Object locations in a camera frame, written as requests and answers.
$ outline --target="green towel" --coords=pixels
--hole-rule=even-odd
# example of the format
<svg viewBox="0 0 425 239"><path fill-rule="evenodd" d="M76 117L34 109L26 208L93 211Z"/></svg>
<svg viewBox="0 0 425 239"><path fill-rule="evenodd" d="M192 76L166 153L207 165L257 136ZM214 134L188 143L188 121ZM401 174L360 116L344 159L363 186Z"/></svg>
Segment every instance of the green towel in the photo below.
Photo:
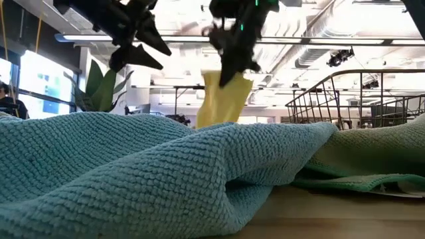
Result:
<svg viewBox="0 0 425 239"><path fill-rule="evenodd" d="M369 192L385 185L425 185L425 115L411 123L335 132L294 185Z"/></svg>

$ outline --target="green leaf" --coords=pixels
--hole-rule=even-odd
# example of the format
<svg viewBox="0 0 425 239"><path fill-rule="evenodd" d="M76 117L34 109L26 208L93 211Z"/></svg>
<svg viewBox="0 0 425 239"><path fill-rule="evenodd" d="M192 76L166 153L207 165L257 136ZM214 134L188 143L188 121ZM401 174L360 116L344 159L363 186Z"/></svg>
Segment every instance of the green leaf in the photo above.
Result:
<svg viewBox="0 0 425 239"><path fill-rule="evenodd" d="M111 105L111 108L110 108L110 110L109 110L109 112L111 112L116 106L117 106L117 103L118 103L118 100L121 98L121 96L123 96L125 93L127 93L126 91L125 92L122 92L121 94L119 94L118 95L118 97L117 97L117 99L115 100L115 102Z"/></svg>
<svg viewBox="0 0 425 239"><path fill-rule="evenodd" d="M114 86L117 74L109 70L104 79L100 82L100 86L91 96L94 107L99 112L106 112L111 108Z"/></svg>
<svg viewBox="0 0 425 239"><path fill-rule="evenodd" d="M126 79L124 79L122 82L120 82L114 89L114 94L117 94L119 91L121 91L124 86L126 86L127 81L130 79L131 75L133 74L134 70L132 70L131 72L129 72L126 76Z"/></svg>
<svg viewBox="0 0 425 239"><path fill-rule="evenodd" d="M82 96L75 96L75 104L83 111L83 112L95 112L96 108L93 106L92 99L88 97L86 94Z"/></svg>
<svg viewBox="0 0 425 239"><path fill-rule="evenodd" d="M72 79L70 75L68 75L66 72L64 72L64 77L71 81L73 88L74 88L74 99L75 104L83 111L83 112L93 112L96 111L96 109L93 106L92 100L90 97L86 95L80 88L77 86L77 83Z"/></svg>
<svg viewBox="0 0 425 239"><path fill-rule="evenodd" d="M64 77L71 81L72 86L78 87L77 83L74 81L74 79L72 79L72 77L70 75L68 75L68 73L64 72Z"/></svg>
<svg viewBox="0 0 425 239"><path fill-rule="evenodd" d="M93 94L98 90L100 84L104 78L102 71L100 70L99 64L92 60L90 65L90 72L88 73L87 84L86 84L86 94L88 96L93 96Z"/></svg>

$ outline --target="towel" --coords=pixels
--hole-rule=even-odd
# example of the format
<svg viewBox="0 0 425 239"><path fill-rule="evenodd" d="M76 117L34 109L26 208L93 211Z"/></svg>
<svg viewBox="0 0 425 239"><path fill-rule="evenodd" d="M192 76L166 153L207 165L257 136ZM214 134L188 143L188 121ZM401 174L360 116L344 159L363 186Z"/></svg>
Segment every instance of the towel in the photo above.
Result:
<svg viewBox="0 0 425 239"><path fill-rule="evenodd" d="M10 116L8 113L0 112L0 116Z"/></svg>
<svg viewBox="0 0 425 239"><path fill-rule="evenodd" d="M336 131L294 182L382 194L393 184L425 197L425 114L394 127Z"/></svg>
<svg viewBox="0 0 425 239"><path fill-rule="evenodd" d="M220 71L204 72L203 78L205 99L197 114L196 128L237 122L252 89L252 81L238 72L226 86L220 88Z"/></svg>
<svg viewBox="0 0 425 239"><path fill-rule="evenodd" d="M0 117L0 238L198 238L238 232L336 132L75 113Z"/></svg>

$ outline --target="wooden table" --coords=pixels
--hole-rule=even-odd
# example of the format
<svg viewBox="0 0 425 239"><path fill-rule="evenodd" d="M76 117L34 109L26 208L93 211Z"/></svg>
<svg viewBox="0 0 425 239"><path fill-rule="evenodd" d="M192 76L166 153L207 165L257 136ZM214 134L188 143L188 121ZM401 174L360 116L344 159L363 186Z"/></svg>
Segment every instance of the wooden table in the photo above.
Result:
<svg viewBox="0 0 425 239"><path fill-rule="evenodd" d="M276 187L238 234L216 239L425 239L425 201Z"/></svg>

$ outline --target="ceiling light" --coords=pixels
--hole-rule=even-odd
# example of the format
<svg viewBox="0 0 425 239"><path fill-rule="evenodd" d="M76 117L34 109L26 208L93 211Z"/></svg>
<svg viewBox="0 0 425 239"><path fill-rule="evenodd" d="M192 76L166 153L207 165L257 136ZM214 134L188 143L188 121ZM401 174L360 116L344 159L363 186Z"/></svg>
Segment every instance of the ceiling light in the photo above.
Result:
<svg viewBox="0 0 425 239"><path fill-rule="evenodd" d="M306 49L333 49L333 50L349 50L351 46L338 46L338 45L307 45Z"/></svg>
<svg viewBox="0 0 425 239"><path fill-rule="evenodd" d="M158 103L160 106L175 106L175 103ZM177 106L201 106L200 103L177 103Z"/></svg>
<svg viewBox="0 0 425 239"><path fill-rule="evenodd" d="M349 50L338 50L337 52L331 53L331 58L326 64L330 67L340 66L342 62L347 61L349 58L354 56L353 47Z"/></svg>
<svg viewBox="0 0 425 239"><path fill-rule="evenodd" d="M55 35L59 42L111 42L108 35ZM161 36L168 43L209 43L208 37L201 36ZM302 44L327 46L425 46L422 39L344 39L344 38L306 38L306 37L263 37L258 44Z"/></svg>

